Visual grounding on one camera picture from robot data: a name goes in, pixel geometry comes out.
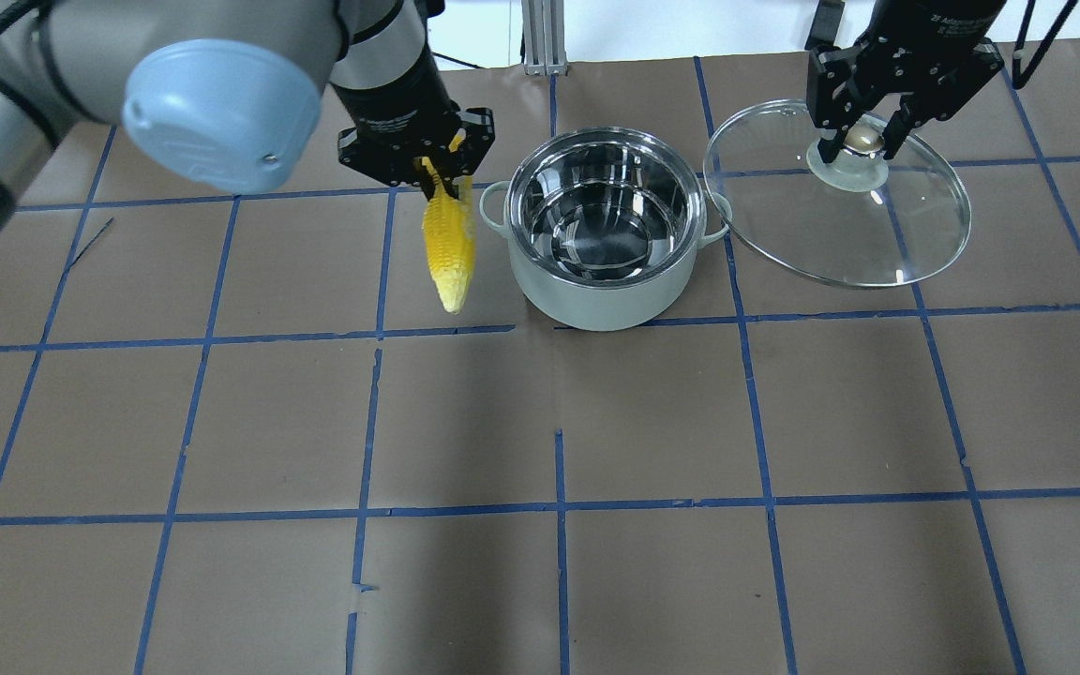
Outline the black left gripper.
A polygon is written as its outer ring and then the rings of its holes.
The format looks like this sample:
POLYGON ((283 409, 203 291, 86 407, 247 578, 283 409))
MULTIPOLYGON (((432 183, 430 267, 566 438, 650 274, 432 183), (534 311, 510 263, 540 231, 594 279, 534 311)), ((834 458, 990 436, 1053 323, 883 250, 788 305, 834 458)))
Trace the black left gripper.
POLYGON ((330 86, 354 123, 337 138, 341 165, 388 187, 419 187, 428 203, 454 202, 454 180, 472 178, 496 141, 491 108, 450 98, 432 52, 383 85, 330 86))

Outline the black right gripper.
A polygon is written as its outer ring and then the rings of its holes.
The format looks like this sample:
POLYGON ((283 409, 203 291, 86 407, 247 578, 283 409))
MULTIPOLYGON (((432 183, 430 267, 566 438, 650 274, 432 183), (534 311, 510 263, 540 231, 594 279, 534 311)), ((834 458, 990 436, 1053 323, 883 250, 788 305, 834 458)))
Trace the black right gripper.
POLYGON ((987 38, 998 9, 875 9, 851 48, 835 39, 843 11, 819 9, 807 33, 807 110, 821 140, 834 140, 887 96, 897 111, 882 131, 883 158, 913 129, 951 118, 1004 66, 987 38))

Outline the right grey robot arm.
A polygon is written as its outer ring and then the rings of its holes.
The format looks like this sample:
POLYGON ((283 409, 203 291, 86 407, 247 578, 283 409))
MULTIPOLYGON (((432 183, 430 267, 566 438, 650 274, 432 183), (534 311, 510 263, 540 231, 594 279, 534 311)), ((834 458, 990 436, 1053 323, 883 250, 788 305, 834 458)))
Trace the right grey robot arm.
POLYGON ((877 1, 858 41, 837 48, 843 6, 819 1, 805 44, 805 102, 827 165, 887 96, 899 98, 882 132, 883 156, 891 159, 913 129, 951 119, 1003 69, 1001 52, 986 37, 1003 1, 877 1))

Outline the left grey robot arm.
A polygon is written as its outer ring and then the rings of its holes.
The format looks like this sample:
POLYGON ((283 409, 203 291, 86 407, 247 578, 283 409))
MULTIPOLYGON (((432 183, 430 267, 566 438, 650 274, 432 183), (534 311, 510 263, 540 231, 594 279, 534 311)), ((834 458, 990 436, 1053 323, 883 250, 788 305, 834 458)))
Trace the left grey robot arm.
POLYGON ((0 232, 81 121, 231 195, 289 179, 325 87, 352 119, 338 161, 459 194, 496 141, 459 107, 426 23, 442 1, 0 1, 0 232))

